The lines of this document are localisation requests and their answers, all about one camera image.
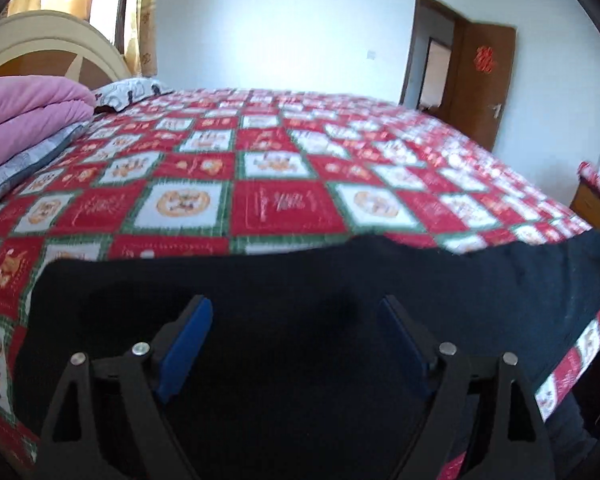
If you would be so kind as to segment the white patterned pillow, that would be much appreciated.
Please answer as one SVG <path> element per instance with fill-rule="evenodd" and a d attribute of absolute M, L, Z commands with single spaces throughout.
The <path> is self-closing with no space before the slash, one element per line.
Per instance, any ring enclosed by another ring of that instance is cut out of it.
<path fill-rule="evenodd" d="M 157 78 L 132 77 L 121 79 L 93 91 L 95 110 L 122 112 L 122 110 L 133 104 L 172 92 L 171 87 Z"/>

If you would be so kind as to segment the black pants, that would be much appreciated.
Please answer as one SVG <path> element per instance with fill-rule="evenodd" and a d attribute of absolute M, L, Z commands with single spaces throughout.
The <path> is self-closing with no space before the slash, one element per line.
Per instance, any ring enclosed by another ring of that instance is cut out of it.
<path fill-rule="evenodd" d="M 424 404 L 379 322 L 393 296 L 472 356 L 514 352 L 542 385 L 600 310 L 600 232 L 464 255 L 379 235 L 289 254 L 48 264 L 12 405 L 40 432 L 70 356 L 151 340 L 197 296 L 210 332 L 168 416 L 204 479 L 385 479 Z"/>

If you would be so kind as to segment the folded pink quilt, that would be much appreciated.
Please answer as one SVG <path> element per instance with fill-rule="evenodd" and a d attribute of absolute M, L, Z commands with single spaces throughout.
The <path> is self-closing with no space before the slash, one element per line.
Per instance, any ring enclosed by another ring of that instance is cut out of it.
<path fill-rule="evenodd" d="M 61 76 L 0 77 L 0 166 L 27 148 L 90 119 L 94 93 Z"/>

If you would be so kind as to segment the right yellow curtain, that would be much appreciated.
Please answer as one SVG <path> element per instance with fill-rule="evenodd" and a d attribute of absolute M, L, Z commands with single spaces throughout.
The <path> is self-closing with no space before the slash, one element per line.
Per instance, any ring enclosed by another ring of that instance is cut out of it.
<path fill-rule="evenodd" d="M 125 15 L 125 61 L 135 76 L 156 76 L 156 0 L 128 0 Z"/>

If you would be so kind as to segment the wooden dresser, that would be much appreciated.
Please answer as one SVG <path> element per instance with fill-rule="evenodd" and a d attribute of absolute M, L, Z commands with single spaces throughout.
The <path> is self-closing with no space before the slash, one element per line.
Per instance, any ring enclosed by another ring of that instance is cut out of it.
<path fill-rule="evenodd" d="M 600 230 L 600 194 L 583 180 L 579 182 L 570 209 L 593 228 Z"/>

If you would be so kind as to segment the cream and wood headboard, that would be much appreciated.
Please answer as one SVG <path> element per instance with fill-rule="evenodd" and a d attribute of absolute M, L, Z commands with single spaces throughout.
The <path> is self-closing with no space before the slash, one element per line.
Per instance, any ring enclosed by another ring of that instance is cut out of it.
<path fill-rule="evenodd" d="M 58 11 L 0 20 L 0 77 L 64 76 L 93 90 L 131 76 L 118 49 L 86 21 Z"/>

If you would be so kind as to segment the brown door frame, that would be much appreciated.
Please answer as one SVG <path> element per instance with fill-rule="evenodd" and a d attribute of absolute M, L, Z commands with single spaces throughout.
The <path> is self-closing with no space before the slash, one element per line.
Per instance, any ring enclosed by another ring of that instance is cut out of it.
<path fill-rule="evenodd" d="M 469 20 L 440 0 L 415 0 L 399 103 L 449 120 Z"/>

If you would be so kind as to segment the red double happiness decoration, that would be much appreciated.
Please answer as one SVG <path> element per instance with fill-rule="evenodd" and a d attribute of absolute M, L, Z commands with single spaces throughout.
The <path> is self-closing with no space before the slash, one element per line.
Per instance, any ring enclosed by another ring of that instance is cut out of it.
<path fill-rule="evenodd" d="M 490 74 L 496 66 L 494 50 L 489 46 L 479 46 L 476 49 L 474 57 L 476 71 L 483 74 Z"/>

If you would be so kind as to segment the brown wooden door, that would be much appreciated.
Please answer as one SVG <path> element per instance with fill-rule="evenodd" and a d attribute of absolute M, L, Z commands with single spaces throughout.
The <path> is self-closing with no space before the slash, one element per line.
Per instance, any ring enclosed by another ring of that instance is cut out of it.
<path fill-rule="evenodd" d="M 508 97 L 515 61 L 517 31 L 509 25 L 469 22 L 460 51 L 457 80 L 447 123 L 487 151 L 494 149 Z M 490 74 L 476 71 L 479 46 L 494 50 L 496 66 Z M 491 106 L 501 103 L 500 118 Z"/>

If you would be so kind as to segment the grey patterned pillow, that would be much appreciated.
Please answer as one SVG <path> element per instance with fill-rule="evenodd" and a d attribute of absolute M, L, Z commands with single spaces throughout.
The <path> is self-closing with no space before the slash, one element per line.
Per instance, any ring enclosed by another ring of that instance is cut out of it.
<path fill-rule="evenodd" d="M 76 122 L 15 155 L 0 166 L 0 200 L 35 171 L 52 162 L 63 150 L 82 136 L 88 122 Z"/>

